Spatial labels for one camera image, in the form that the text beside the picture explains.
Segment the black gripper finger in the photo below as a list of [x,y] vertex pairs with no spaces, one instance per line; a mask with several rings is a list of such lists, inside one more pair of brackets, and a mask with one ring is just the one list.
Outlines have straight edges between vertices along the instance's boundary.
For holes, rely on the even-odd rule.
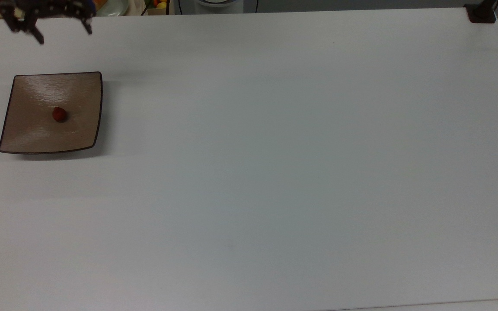
[[96,16],[96,6],[93,0],[50,0],[48,6],[52,16],[77,19],[89,35],[93,33],[91,21]]
[[0,0],[0,15],[13,33],[26,33],[44,44],[44,37],[36,27],[38,19],[48,12],[47,0]]

